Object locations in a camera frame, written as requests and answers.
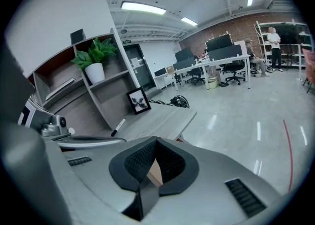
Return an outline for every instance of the black picture frame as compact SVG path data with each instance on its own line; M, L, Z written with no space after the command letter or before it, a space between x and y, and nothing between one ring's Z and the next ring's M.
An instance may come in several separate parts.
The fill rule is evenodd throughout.
M151 109L150 103L146 97L146 93L144 92L142 87L129 91L128 93L126 93L126 95L136 115Z

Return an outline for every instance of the door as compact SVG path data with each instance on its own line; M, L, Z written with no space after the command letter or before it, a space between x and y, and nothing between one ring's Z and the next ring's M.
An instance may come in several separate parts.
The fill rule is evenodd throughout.
M139 44L125 46L124 49L125 52L127 53L128 59L138 79L138 82L140 86L143 87L144 91L147 91L155 87L156 85L151 76L147 63L143 58Z

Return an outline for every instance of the brick wall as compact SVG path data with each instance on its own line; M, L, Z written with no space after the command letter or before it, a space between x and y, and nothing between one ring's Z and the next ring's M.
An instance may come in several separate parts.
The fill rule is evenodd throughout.
M182 49L190 47L195 55L201 55L206 48L205 41L210 38L218 37L228 31L231 34L233 42L250 38L254 40L252 46L257 56L261 55L257 34L254 28L256 21L259 23L268 22L292 22L303 23L303 19L298 13L266 12L248 15L217 25L208 27L180 41Z

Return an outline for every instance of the potted plant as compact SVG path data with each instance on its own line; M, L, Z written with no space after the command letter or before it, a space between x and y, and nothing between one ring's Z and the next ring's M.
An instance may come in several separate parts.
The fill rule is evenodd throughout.
M77 64L84 70L92 84L105 79L103 63L106 63L111 56L115 56L117 48L110 43L111 38L100 42L94 39L88 52L77 51L77 56L71 62Z

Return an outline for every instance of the green plant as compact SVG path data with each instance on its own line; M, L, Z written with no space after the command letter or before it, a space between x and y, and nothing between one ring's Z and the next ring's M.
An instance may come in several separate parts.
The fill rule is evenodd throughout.
M77 51L77 56L71 62L77 64L82 70L93 63L107 62L110 57L116 55L117 50L110 41L111 38L105 39L103 42L100 42L98 38L94 39L88 52Z

